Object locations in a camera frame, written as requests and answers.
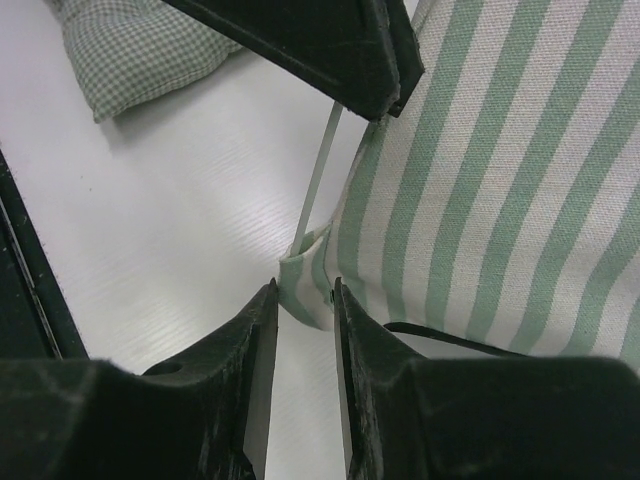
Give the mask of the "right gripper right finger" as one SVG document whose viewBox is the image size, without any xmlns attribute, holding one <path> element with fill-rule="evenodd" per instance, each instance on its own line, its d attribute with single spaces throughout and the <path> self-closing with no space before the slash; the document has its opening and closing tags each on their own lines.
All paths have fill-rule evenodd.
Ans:
<svg viewBox="0 0 640 480">
<path fill-rule="evenodd" d="M 430 359 L 332 292 L 350 479 L 635 479 L 639 379 L 603 357 L 480 344 Z"/>
</svg>

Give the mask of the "green striped pet tent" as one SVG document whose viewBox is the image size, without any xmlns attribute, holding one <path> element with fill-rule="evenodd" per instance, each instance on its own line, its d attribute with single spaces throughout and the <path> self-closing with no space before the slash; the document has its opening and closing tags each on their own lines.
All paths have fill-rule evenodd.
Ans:
<svg viewBox="0 0 640 480">
<path fill-rule="evenodd" d="M 425 67 L 371 124 L 329 223 L 280 262 L 327 330 L 335 281 L 383 324 L 639 365 L 639 5 L 421 1 Z"/>
</svg>

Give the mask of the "white tent pole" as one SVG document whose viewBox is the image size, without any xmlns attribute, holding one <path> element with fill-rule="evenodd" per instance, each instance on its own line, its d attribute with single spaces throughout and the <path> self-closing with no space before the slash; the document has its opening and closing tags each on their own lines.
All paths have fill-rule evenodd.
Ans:
<svg viewBox="0 0 640 480">
<path fill-rule="evenodd" d="M 343 106 L 338 102 L 335 102 L 328 117 L 326 128 L 323 133 L 321 144 L 316 156 L 313 171 L 306 191 L 305 199 L 300 211 L 295 235 L 290 249 L 290 254 L 292 256 L 298 255 L 301 252 L 304 235 L 306 233 L 314 202 L 319 190 L 320 182 L 322 180 L 325 166 L 329 158 L 336 131 L 338 129 L 342 111 Z"/>
</svg>

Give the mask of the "green checkered cushion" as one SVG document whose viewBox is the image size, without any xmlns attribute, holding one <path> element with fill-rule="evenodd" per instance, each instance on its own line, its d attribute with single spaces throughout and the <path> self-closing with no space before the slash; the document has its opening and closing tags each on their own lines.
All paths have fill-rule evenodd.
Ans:
<svg viewBox="0 0 640 480">
<path fill-rule="evenodd" d="M 97 124 L 212 74 L 241 49 L 163 1 L 69 0 L 48 6 Z"/>
</svg>

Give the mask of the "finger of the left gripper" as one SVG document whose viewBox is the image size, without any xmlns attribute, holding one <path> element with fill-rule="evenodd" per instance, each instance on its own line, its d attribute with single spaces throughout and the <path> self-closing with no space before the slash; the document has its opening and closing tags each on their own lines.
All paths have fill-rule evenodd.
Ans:
<svg viewBox="0 0 640 480">
<path fill-rule="evenodd" d="M 398 118 L 422 77 L 424 66 L 416 33 L 404 2 L 385 0 L 384 4 L 389 18 L 389 33 L 396 56 L 400 85 L 399 98 L 388 113 Z"/>
<path fill-rule="evenodd" d="M 362 118 L 397 109 L 399 1 L 170 1 L 171 7 L 278 65 Z"/>
</svg>

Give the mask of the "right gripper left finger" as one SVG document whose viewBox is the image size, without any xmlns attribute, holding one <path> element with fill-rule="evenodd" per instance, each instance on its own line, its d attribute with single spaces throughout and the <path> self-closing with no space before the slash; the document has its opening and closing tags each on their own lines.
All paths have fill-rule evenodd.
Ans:
<svg viewBox="0 0 640 480">
<path fill-rule="evenodd" d="M 261 479 L 278 287 L 141 375 L 104 360 L 1 364 L 5 479 Z"/>
</svg>

